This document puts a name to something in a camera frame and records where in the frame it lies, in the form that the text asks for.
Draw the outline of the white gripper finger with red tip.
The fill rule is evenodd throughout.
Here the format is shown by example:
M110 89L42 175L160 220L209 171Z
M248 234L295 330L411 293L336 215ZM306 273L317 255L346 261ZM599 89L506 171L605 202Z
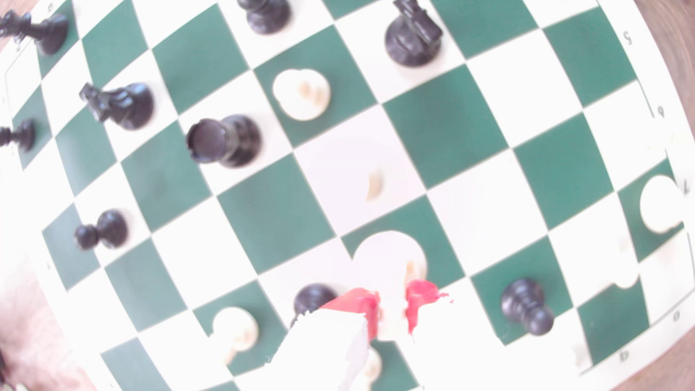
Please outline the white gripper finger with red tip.
M514 390L522 372L465 295L427 280L406 288L406 315L425 390Z
M297 299L300 312L264 368L262 390L371 390L379 377L379 353L370 344L379 294L312 288Z

